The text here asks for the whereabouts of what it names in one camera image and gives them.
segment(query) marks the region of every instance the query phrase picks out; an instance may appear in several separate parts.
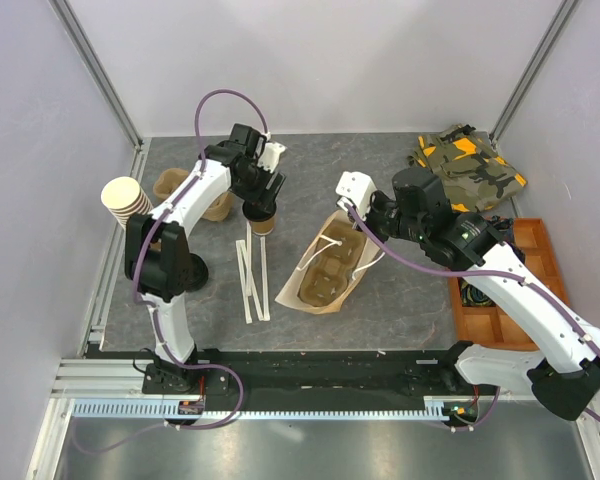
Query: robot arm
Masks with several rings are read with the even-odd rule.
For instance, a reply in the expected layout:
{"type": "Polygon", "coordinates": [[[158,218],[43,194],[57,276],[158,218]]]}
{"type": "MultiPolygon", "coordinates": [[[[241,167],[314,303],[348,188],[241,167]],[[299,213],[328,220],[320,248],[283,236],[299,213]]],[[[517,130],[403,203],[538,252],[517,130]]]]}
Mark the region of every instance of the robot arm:
{"type": "MultiPolygon", "coordinates": [[[[556,299],[600,348],[600,330],[577,316],[547,289],[477,213],[454,213],[442,183],[425,168],[412,167],[393,178],[395,200],[376,189],[370,177],[345,172],[337,204],[353,206],[382,241],[413,241],[438,265],[454,271],[511,272],[556,299]]],[[[457,373],[467,382],[533,392],[556,415],[575,420],[600,389],[600,360],[562,315],[525,285],[495,276],[465,280],[494,300],[529,335],[538,352],[496,350],[459,342],[450,350],[457,373]]]]}
{"type": "MultiPolygon", "coordinates": [[[[164,340],[181,362],[186,362],[195,349],[187,325],[184,292],[201,288],[208,278],[204,261],[189,252],[187,238],[205,210],[228,190],[243,199],[250,212],[275,211],[275,199],[285,180],[275,170],[285,149],[255,129],[236,124],[228,140],[205,149],[203,175],[198,162],[166,201],[148,215],[131,216],[127,223],[125,275],[132,279],[149,229],[165,210],[171,212],[152,239],[155,248],[147,252],[142,265],[139,291],[144,300],[156,305],[164,340]],[[195,187],[181,196],[194,177],[199,177],[195,187]]],[[[157,356],[170,361],[157,337],[156,343],[157,356]]]]}

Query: camouflage bag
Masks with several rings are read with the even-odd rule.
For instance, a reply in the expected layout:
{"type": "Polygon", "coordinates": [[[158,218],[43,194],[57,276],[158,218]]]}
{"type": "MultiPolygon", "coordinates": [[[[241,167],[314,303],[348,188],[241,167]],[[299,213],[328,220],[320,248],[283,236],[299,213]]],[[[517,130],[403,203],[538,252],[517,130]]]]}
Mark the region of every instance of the camouflage bag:
{"type": "Polygon", "coordinates": [[[410,166],[428,168],[442,180],[458,212],[490,210],[527,184],[469,125],[454,125],[439,134],[418,137],[419,147],[407,157],[410,166]]]}

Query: aluminum frame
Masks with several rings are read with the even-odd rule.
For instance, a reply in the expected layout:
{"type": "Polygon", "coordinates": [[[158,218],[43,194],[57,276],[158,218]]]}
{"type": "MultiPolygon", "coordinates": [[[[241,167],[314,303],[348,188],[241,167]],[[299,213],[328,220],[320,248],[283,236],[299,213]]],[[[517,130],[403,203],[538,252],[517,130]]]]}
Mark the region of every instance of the aluminum frame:
{"type": "Polygon", "coordinates": [[[522,72],[520,80],[518,80],[516,87],[513,89],[513,93],[509,97],[509,100],[507,100],[504,110],[502,110],[493,130],[489,134],[489,139],[494,146],[497,147],[498,141],[509,126],[509,123],[511,123],[511,119],[518,111],[518,107],[520,107],[538,72],[549,57],[560,34],[569,22],[569,19],[573,16],[579,3],[580,0],[563,0],[558,7],[542,39],[540,39],[540,43],[533,52],[529,63],[522,72]]]}
{"type": "MultiPolygon", "coordinates": [[[[150,360],[137,360],[136,363],[143,368],[150,363],[150,360]]],[[[143,395],[141,392],[142,381],[143,375],[133,369],[131,360],[62,360],[26,479],[54,478],[76,399],[109,398],[142,401],[143,399],[163,398],[160,395],[143,395]]],[[[178,396],[177,399],[195,401],[199,399],[199,396],[178,396]]],[[[424,400],[435,403],[467,401],[470,398],[430,396],[424,397],[424,400]]],[[[499,401],[535,402],[535,399],[529,396],[503,394],[499,401]]],[[[576,421],[576,426],[593,477],[600,480],[600,425],[583,415],[576,421]]]]}
{"type": "MultiPolygon", "coordinates": [[[[147,156],[151,148],[151,139],[148,138],[142,146],[136,150],[129,176],[140,181],[147,164],[147,156]]],[[[109,307],[115,287],[116,278],[120,269],[120,263],[124,247],[124,230],[117,222],[112,222],[107,243],[106,254],[98,271],[96,288],[89,301],[87,312],[83,320],[82,342],[76,352],[77,357],[82,357],[89,343],[102,344],[104,340],[104,327],[109,316],[109,307]]]]}
{"type": "Polygon", "coordinates": [[[69,4],[68,0],[49,0],[49,3],[55,10],[58,18],[64,25],[67,34],[73,41],[80,57],[84,61],[87,69],[91,73],[93,80],[98,85],[98,88],[102,92],[105,100],[111,107],[114,115],[118,119],[122,130],[125,135],[129,139],[129,141],[139,148],[143,144],[142,135],[138,132],[131,117],[127,113],[127,110],[124,108],[120,97],[116,93],[111,80],[109,79],[107,72],[104,70],[104,67],[100,63],[98,59],[98,55],[96,54],[91,42],[89,42],[89,38],[85,33],[78,17],[76,16],[73,8],[69,4]]]}

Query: orange wooden tray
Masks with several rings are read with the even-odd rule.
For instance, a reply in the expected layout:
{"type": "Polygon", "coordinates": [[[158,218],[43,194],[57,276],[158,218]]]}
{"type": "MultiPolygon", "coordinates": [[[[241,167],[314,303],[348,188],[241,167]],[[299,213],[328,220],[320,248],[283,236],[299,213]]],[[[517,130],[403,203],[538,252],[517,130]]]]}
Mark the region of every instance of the orange wooden tray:
{"type": "MultiPolygon", "coordinates": [[[[516,245],[526,255],[525,265],[567,305],[566,290],[549,242],[539,218],[517,218],[513,224],[516,245]]],[[[471,340],[489,348],[538,350],[529,336],[500,307],[465,307],[460,295],[461,279],[450,278],[451,305],[459,340],[471,340]]]]}

